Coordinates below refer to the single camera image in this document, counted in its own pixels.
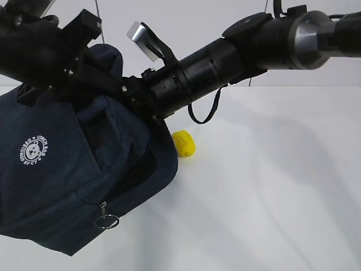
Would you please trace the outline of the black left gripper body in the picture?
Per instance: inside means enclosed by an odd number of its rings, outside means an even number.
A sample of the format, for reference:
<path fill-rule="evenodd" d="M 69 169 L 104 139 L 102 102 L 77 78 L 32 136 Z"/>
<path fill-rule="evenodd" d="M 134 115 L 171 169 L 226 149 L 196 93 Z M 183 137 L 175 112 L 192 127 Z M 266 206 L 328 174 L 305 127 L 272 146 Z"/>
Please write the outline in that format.
<path fill-rule="evenodd" d="M 15 78 L 18 103 L 33 107 L 44 94 L 56 101 L 85 101 L 101 95 L 121 99 L 121 81 L 91 52 L 101 19 L 83 9 L 64 28 L 58 17 L 15 10 Z"/>

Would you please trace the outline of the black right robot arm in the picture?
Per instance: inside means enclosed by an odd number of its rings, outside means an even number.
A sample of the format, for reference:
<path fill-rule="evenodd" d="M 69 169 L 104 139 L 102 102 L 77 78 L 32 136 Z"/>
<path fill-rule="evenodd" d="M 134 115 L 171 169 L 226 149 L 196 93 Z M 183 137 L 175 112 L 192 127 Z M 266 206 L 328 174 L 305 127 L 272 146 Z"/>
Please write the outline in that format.
<path fill-rule="evenodd" d="M 122 93 L 143 117 L 163 120 L 183 107 L 270 70 L 315 70 L 330 58 L 360 57 L 360 13 L 327 15 L 305 5 L 259 12 L 179 60 L 151 28 L 135 22 L 128 37 L 164 66 L 125 77 Z"/>

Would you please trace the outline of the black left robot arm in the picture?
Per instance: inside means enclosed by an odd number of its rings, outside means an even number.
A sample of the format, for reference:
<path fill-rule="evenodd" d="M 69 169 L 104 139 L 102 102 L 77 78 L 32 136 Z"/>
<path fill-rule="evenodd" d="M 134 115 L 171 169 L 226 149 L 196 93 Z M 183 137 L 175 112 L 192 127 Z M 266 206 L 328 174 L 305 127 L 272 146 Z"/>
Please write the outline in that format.
<path fill-rule="evenodd" d="M 55 100 L 100 95 L 122 99 L 121 82 L 90 51 L 102 20 L 83 9 L 64 28 L 49 15 L 53 1 L 7 1 L 1 7 L 1 74 L 20 81 L 16 100 L 32 107 L 45 92 Z"/>

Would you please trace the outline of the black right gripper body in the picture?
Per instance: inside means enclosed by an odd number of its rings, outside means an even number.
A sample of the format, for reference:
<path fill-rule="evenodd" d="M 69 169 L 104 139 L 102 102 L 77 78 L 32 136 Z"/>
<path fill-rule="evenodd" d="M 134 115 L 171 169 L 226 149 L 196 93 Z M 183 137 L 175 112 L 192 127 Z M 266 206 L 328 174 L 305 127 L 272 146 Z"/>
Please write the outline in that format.
<path fill-rule="evenodd" d="M 143 120 L 158 121 L 197 100 L 191 82 L 192 62 L 180 60 L 157 71 L 148 69 L 141 77 L 122 78 L 124 96 L 132 110 Z"/>

